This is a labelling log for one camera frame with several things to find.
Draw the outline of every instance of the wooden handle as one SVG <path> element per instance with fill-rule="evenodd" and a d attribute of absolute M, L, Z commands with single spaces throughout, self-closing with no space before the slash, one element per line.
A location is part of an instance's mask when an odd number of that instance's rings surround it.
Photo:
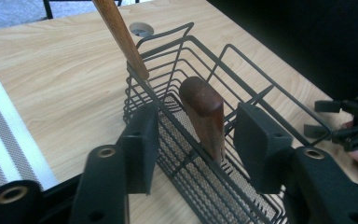
<path fill-rule="evenodd" d="M 126 56 L 130 66 L 140 78 L 147 80 L 149 78 L 149 73 L 138 49 L 132 41 L 131 35 L 120 15 L 120 12 L 118 11 L 115 1 L 92 0 L 92 2 L 100 12 L 101 17 Z"/>
<path fill-rule="evenodd" d="M 220 164 L 225 157 L 223 97 L 199 77 L 188 77 L 179 96 L 203 147 Z"/>

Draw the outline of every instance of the table surface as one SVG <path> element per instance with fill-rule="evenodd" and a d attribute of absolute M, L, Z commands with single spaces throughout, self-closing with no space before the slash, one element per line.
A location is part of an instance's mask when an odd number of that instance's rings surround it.
<path fill-rule="evenodd" d="M 146 22 L 156 34 L 193 21 L 190 33 L 213 53 L 233 44 L 304 105 L 328 99 L 204 0 L 155 0 L 119 10 L 128 26 Z M 117 141 L 127 76 L 126 60 L 98 12 L 0 30 L 0 81 L 60 181 L 82 172 L 90 150 Z M 350 119 L 322 116 L 336 126 Z M 322 147 L 358 182 L 357 165 L 339 146 Z M 132 223 L 199 223 L 158 167 L 151 195 L 130 200 Z"/>

